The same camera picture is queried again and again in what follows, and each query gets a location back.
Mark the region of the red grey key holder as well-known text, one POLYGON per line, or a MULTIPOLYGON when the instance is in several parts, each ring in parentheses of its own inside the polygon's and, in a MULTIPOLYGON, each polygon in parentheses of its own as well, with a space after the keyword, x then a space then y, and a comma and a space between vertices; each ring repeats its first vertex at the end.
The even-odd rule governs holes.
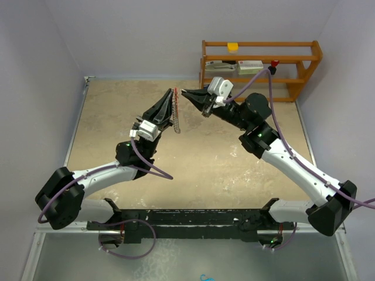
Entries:
POLYGON ((178 89, 173 89, 173 97, 172 97, 172 121, 173 121, 173 129, 176 133, 181 133, 180 126, 179 126, 179 116, 178 116, 178 89))

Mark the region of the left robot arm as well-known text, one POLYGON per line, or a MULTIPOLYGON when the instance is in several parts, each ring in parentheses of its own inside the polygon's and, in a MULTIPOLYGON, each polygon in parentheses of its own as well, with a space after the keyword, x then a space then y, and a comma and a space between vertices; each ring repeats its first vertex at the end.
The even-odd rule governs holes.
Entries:
POLYGON ((38 223, 48 223, 62 229, 74 221, 90 220, 100 214, 106 229, 120 224, 120 214, 108 200, 88 200, 87 197, 107 187, 133 181, 147 174, 173 180, 167 172, 154 165, 153 156, 162 132, 173 126, 176 114, 176 90, 168 89, 163 97, 133 124, 130 139, 115 148, 115 161, 85 170, 70 171, 61 167, 54 171, 35 202, 41 213, 38 223))

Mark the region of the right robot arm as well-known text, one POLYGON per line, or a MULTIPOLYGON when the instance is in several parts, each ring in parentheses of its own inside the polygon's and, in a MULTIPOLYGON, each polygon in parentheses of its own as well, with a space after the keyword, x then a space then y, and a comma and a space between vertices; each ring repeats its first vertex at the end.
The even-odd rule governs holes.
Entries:
POLYGON ((203 116, 214 115, 243 131, 239 140, 248 153, 277 168, 308 195, 308 201, 271 200, 260 216, 265 228, 300 222, 330 237, 351 213, 355 184, 330 177, 284 143, 280 131, 266 122, 272 111, 264 95, 254 92, 241 104, 232 101, 222 107, 215 104, 216 95, 205 89, 183 90, 182 96, 203 116))

